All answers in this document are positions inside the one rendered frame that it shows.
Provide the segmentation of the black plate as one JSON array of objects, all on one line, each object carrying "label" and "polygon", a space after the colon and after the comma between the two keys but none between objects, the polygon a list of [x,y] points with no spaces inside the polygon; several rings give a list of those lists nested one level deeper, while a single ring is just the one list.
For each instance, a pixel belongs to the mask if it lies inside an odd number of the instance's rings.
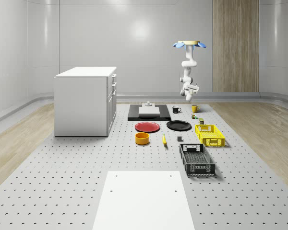
[{"label": "black plate", "polygon": [[175,131],[188,131],[192,128],[191,124],[181,120],[172,120],[167,122],[167,127]]}]

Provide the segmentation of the yellow basket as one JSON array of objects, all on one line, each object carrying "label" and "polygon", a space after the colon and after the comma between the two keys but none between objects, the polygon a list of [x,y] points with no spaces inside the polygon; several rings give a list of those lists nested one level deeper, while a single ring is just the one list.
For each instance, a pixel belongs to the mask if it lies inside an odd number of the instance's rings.
[{"label": "yellow basket", "polygon": [[225,137],[215,125],[195,125],[195,133],[200,143],[206,146],[225,145]]}]

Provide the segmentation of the white board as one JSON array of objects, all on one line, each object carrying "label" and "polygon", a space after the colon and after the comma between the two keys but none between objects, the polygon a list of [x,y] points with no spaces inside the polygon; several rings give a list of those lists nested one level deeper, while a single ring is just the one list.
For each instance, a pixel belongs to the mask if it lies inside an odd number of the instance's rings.
[{"label": "white board", "polygon": [[109,171],[93,230],[194,230],[178,171]]}]

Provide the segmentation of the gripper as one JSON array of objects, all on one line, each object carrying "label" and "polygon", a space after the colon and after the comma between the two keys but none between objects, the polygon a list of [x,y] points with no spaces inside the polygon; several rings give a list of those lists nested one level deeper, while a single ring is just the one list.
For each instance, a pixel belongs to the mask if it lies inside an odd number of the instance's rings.
[{"label": "gripper", "polygon": [[197,85],[185,84],[185,96],[187,101],[191,101],[192,96],[199,90]]}]

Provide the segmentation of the white cabinet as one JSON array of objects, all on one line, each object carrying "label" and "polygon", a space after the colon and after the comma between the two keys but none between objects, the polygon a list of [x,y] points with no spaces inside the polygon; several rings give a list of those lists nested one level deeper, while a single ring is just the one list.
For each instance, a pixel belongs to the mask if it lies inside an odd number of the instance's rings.
[{"label": "white cabinet", "polygon": [[75,67],[54,78],[54,135],[107,137],[116,116],[116,67]]}]

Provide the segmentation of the yellow bowl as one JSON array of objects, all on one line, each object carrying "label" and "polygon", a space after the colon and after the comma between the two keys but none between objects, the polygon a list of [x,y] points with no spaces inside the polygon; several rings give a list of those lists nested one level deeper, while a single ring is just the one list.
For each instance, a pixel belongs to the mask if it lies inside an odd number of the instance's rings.
[{"label": "yellow bowl", "polygon": [[138,145],[146,145],[149,143],[149,134],[140,132],[135,135],[135,142]]}]

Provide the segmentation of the dark grey basket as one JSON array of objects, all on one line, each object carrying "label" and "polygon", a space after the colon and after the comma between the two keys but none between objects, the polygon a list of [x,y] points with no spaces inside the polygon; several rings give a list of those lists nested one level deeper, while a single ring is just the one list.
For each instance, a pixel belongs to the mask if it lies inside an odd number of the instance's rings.
[{"label": "dark grey basket", "polygon": [[180,155],[187,174],[215,174],[215,162],[204,144],[180,144]]}]

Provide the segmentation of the red plate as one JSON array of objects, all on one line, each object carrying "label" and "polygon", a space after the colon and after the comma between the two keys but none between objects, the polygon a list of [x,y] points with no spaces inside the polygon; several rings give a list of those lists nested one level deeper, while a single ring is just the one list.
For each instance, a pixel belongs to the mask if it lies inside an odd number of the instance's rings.
[{"label": "red plate", "polygon": [[157,132],[160,126],[155,122],[140,122],[135,125],[135,129],[139,132],[152,133]]}]

